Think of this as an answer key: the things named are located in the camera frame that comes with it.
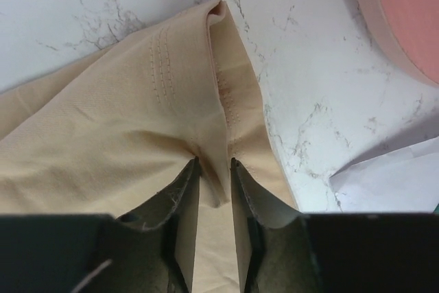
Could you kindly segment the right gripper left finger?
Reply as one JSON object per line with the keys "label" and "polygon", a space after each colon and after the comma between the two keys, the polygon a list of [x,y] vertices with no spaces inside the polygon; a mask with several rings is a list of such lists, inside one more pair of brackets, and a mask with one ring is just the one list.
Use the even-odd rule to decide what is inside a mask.
{"label": "right gripper left finger", "polygon": [[199,194],[194,158],[168,186],[118,217],[134,235],[121,245],[123,292],[192,290]]}

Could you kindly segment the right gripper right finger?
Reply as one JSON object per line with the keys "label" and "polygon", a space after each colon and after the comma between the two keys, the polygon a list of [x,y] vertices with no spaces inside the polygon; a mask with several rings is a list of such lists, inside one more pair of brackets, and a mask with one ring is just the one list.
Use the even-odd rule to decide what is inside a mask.
{"label": "right gripper right finger", "polygon": [[231,198],[241,292],[303,292],[300,213],[230,162]]}

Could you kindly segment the beige t shirt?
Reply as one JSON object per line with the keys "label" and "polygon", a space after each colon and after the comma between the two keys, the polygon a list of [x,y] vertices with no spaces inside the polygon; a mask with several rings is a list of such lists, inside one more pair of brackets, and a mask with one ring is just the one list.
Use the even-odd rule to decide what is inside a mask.
{"label": "beige t shirt", "polygon": [[1,212],[122,215],[199,158],[194,292],[238,292],[230,161],[294,206],[259,83],[212,0],[1,95]]}

